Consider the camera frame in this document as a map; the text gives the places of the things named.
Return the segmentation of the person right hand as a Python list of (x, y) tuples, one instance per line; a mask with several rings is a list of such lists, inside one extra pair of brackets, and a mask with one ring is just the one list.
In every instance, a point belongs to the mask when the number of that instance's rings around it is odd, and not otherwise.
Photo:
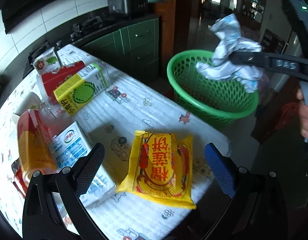
[(302, 137), (308, 139), (308, 106), (304, 104), (303, 94), (300, 88), (297, 90), (296, 98), (299, 100), (298, 116), (300, 119), (300, 133)]

